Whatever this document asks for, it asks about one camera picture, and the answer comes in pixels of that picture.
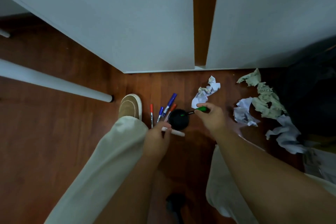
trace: black round container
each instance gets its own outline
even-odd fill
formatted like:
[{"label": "black round container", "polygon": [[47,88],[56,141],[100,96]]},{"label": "black round container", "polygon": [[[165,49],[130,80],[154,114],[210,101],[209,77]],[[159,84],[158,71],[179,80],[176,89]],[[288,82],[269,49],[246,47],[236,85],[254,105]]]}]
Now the black round container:
[{"label": "black round container", "polygon": [[183,109],[175,109],[170,113],[168,123],[172,129],[182,130],[189,125],[189,116]]}]

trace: white crumpled paper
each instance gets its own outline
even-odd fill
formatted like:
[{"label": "white crumpled paper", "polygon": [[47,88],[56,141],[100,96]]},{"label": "white crumpled paper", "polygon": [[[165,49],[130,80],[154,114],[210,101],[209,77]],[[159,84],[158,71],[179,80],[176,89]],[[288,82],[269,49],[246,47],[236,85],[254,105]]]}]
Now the white crumpled paper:
[{"label": "white crumpled paper", "polygon": [[258,126],[259,120],[250,115],[250,105],[253,98],[243,98],[237,103],[237,107],[233,109],[234,120],[247,126]]},{"label": "white crumpled paper", "polygon": [[252,105],[256,111],[261,112],[262,117],[276,120],[282,114],[282,111],[286,113],[286,109],[280,103],[279,97],[273,92],[273,89],[266,85],[265,82],[261,82],[259,69],[242,76],[237,82],[244,81],[247,82],[248,86],[257,86],[259,96],[253,98]]},{"label": "white crumpled paper", "polygon": [[273,130],[268,130],[266,133],[266,139],[268,140],[271,135],[279,135],[276,141],[278,144],[285,148],[291,154],[305,153],[307,148],[296,140],[301,132],[292,123],[289,116],[281,115],[276,119],[282,126]]},{"label": "white crumpled paper", "polygon": [[205,103],[208,101],[208,96],[214,94],[218,89],[221,88],[221,84],[216,82],[216,79],[213,76],[210,76],[208,81],[209,86],[206,88],[200,87],[198,93],[191,102],[191,107],[196,109],[198,103]]}]

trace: hand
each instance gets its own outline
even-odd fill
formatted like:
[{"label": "hand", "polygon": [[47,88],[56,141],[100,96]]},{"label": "hand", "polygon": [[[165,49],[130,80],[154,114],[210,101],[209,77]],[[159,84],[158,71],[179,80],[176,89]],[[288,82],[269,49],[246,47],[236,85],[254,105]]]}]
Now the hand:
[{"label": "hand", "polygon": [[210,131],[210,133],[215,136],[216,132],[225,129],[225,115],[219,106],[215,106],[212,103],[199,103],[197,107],[206,106],[210,109],[209,113],[201,112],[200,110],[195,110],[195,114],[201,118],[205,127]]},{"label": "hand", "polygon": [[[168,128],[164,137],[162,137],[162,127]],[[171,125],[167,122],[160,121],[154,128],[147,131],[142,155],[159,163],[168,150],[170,134]]]}]

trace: shoe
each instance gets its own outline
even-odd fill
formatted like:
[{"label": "shoe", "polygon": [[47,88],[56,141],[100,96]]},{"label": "shoe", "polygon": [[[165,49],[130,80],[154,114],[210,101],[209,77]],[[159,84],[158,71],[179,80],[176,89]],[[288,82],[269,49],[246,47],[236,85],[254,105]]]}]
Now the shoe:
[{"label": "shoe", "polygon": [[136,94],[128,94],[120,103],[118,119],[132,116],[142,121],[142,103]]}]

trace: person's left hand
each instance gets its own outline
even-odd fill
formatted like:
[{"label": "person's left hand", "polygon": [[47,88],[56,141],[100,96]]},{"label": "person's left hand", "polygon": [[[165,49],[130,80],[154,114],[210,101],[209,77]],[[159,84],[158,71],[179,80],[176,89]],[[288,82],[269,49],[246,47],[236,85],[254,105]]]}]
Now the person's left hand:
[{"label": "person's left hand", "polygon": [[[162,137],[162,127],[168,128],[164,137]],[[142,155],[160,162],[168,150],[170,134],[171,125],[160,121],[154,128],[147,131]]]}]

